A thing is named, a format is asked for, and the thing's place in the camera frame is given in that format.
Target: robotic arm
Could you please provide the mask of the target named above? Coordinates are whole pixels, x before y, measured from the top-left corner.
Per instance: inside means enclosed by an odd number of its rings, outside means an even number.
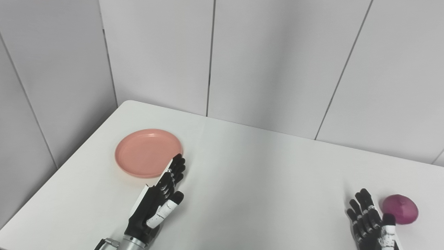
[[[144,250],[158,233],[160,223],[182,202],[183,193],[175,192],[174,189],[183,179],[184,170],[185,159],[178,154],[171,160],[158,183],[152,187],[146,186],[142,191],[122,241],[102,239],[95,250],[100,250],[104,244],[116,247],[117,250]]]

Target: red onion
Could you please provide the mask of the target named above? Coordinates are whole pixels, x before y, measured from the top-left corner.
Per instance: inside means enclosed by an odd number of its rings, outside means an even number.
[[[387,197],[382,202],[382,212],[393,214],[397,224],[410,224],[418,218],[418,207],[416,204],[400,194]]]

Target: white fingertip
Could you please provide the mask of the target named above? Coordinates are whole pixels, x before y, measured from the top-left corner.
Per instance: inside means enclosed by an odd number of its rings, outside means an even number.
[[[162,207],[157,209],[156,214],[147,220],[147,226],[150,228],[157,227],[177,206],[178,205],[171,200],[166,201]]]

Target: pink plate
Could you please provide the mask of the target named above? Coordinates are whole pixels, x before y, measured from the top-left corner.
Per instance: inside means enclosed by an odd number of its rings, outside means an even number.
[[[126,136],[115,149],[115,160],[125,172],[144,178],[157,177],[170,160],[183,153],[176,136],[161,129],[143,129]]]

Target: cable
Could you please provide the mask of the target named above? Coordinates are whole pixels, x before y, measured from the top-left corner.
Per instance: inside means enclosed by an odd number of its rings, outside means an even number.
[[[101,239],[94,250],[100,250],[102,246],[105,244],[105,239]]]

